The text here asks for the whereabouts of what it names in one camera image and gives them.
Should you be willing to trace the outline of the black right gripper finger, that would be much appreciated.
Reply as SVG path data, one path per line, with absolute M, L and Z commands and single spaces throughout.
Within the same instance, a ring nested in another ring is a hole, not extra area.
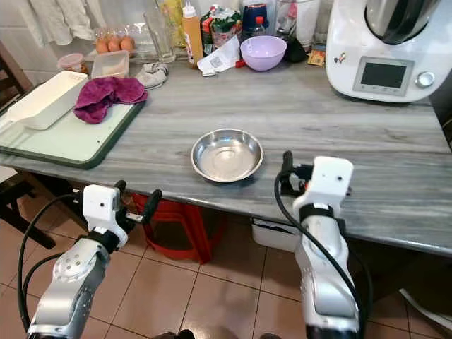
M 280 168 L 280 195 L 296 195 L 296 190 L 294 190 L 290 181 L 291 174 L 294 174 L 294 161 L 292 152 L 287 150 L 282 155 L 282 165 Z

